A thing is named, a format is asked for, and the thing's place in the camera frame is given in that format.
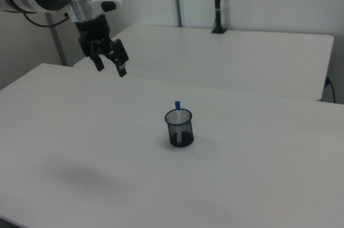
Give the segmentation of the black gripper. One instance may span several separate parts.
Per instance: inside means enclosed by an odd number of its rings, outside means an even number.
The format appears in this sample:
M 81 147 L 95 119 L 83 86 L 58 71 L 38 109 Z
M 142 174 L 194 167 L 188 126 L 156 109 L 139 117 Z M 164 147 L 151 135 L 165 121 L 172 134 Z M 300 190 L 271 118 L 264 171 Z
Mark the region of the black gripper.
M 115 65 L 119 76 L 124 77 L 127 74 L 125 66 L 129 57 L 120 39 L 111 40 L 110 27 L 105 14 L 75 25 L 80 34 L 78 40 L 82 52 L 84 56 L 90 56 L 96 69 L 99 72 L 104 69 L 100 55 L 105 55 Z

